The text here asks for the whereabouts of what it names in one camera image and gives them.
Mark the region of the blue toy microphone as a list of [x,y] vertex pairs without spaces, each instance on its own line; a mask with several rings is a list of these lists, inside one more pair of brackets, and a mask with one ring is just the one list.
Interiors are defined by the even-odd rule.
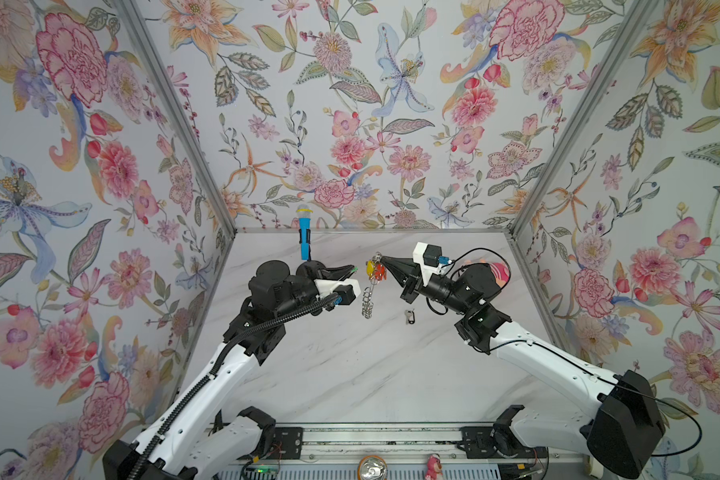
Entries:
[[299,244],[303,261],[311,259],[311,214],[312,210],[306,204],[301,204],[297,208]]

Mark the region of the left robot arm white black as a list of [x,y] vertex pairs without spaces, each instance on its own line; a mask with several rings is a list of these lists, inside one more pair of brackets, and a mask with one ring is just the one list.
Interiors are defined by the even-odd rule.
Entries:
[[262,263],[223,340],[192,385],[135,440],[105,453],[108,479],[215,479],[234,460],[256,460],[274,447],[276,421],[256,407],[229,422],[222,407],[263,365],[286,334],[286,324],[350,305],[360,295],[353,265],[329,268],[315,260],[295,271]]

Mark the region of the large metal keyring with keys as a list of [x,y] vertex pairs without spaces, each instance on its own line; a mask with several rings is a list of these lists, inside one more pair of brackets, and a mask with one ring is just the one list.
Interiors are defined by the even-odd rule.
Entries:
[[387,278],[386,267],[382,264],[381,259],[382,255],[376,253],[366,262],[365,272],[369,285],[363,290],[361,306],[361,313],[365,319],[371,319],[373,316],[373,294],[376,286]]

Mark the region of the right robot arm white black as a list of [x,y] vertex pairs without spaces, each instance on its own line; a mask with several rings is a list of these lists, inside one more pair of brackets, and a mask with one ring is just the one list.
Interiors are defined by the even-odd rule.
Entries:
[[424,297],[458,314],[455,328],[468,346],[524,370],[572,404],[570,413],[519,407],[508,428],[520,445],[588,455],[619,477],[641,476],[665,434],[645,377],[596,367],[513,321],[491,303],[501,288],[485,263],[451,278],[439,260],[383,256],[380,262],[401,286],[403,300]]

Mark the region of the small pink figurine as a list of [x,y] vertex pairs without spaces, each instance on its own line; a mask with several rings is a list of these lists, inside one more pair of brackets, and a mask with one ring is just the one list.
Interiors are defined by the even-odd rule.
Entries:
[[443,467],[438,454],[429,456],[426,462],[425,480],[443,480]]

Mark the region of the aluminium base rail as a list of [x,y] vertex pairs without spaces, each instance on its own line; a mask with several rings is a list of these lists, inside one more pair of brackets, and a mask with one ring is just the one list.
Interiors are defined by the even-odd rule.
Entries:
[[456,463],[580,463],[581,454],[559,449],[500,454],[487,439],[465,439],[471,428],[489,434],[489,422],[467,423],[279,423],[274,427],[272,447],[282,462],[353,463],[378,455],[387,463],[417,463],[437,454],[445,464]]

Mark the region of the shiny round metal object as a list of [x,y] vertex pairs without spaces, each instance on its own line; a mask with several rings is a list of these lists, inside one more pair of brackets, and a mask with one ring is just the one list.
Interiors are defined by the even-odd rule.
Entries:
[[358,480],[385,480],[387,474],[386,461],[377,455],[368,455],[361,459],[356,470]]

